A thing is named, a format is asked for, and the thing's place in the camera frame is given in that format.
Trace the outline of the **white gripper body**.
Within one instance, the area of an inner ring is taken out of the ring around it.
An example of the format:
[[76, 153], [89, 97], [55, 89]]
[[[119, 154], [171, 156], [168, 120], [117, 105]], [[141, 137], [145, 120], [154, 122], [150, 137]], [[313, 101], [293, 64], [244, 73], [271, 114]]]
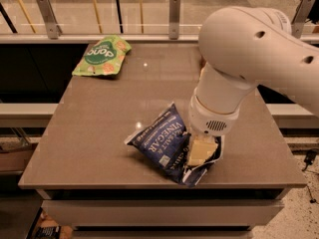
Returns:
[[239, 117], [239, 110], [218, 114], [200, 103], [196, 95], [190, 99], [188, 117], [190, 127], [199, 134], [222, 136], [228, 134]]

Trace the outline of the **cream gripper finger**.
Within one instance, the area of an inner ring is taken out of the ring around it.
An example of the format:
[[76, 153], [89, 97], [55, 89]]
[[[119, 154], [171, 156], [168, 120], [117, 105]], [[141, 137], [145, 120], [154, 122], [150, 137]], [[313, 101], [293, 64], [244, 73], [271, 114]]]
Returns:
[[217, 143], [214, 136], [196, 135], [191, 139], [186, 164], [188, 166], [202, 165], [213, 156], [216, 150]]

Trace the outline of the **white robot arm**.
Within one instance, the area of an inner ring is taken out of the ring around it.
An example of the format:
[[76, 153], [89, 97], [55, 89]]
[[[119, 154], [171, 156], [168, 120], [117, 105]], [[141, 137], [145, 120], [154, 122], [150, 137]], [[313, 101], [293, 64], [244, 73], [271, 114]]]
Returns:
[[259, 84], [319, 116], [319, 50], [291, 35], [284, 13], [217, 10], [202, 24], [198, 47], [205, 66], [188, 110], [193, 130], [189, 166], [210, 161], [217, 149], [214, 139], [231, 130], [241, 102]]

